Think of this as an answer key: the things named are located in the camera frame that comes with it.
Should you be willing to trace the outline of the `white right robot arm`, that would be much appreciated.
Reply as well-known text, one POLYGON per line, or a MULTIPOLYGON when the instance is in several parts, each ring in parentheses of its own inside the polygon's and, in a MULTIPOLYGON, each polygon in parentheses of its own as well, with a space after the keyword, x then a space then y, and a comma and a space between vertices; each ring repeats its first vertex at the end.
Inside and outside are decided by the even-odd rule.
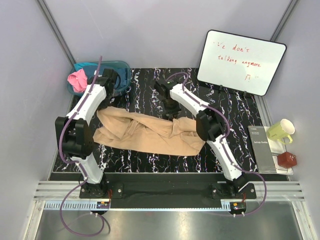
POLYGON ((196 133, 213 150, 222 166, 226 186, 222 193, 239 198, 245 192, 249 181, 237 163, 227 143, 227 133, 223 126, 229 127, 226 118, 217 109, 191 93, 183 83, 174 80, 158 80, 155 90, 163 97, 163 104, 169 118, 175 118, 180 106, 189 110, 196 120, 196 133))

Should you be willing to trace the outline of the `beige t-shirt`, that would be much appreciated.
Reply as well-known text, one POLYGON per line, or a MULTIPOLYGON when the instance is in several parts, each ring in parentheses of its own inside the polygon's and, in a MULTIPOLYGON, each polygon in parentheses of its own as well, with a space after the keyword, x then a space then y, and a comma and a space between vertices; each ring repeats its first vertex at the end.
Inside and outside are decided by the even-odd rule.
POLYGON ((205 145, 188 117, 165 120, 154 116, 107 107, 97 112, 103 127, 93 140, 108 147, 143 153, 196 156, 205 145))

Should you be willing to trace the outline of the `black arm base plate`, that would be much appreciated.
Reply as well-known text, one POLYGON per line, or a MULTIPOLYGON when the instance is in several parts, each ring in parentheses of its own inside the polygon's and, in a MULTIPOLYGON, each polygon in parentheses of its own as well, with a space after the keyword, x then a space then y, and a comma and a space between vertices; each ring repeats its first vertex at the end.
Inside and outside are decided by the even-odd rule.
POLYGON ((255 186, 246 175, 235 181, 222 173, 106 173, 101 183, 86 183, 81 199, 123 199, 132 195, 201 196, 215 200, 255 200, 255 186))

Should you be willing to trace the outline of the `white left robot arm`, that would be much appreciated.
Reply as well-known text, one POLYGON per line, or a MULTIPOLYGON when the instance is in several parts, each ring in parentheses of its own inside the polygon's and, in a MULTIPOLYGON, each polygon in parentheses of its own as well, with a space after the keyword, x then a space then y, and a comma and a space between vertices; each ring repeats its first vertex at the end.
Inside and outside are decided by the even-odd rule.
POLYGON ((108 186, 102 182, 103 172, 93 154, 94 139, 90 122, 99 105, 113 96, 119 78, 114 69, 104 69, 102 76, 96 74, 77 105, 65 117, 55 120, 60 158, 66 164, 78 167, 84 182, 92 184, 90 192, 97 198, 103 198, 108 193, 108 186))

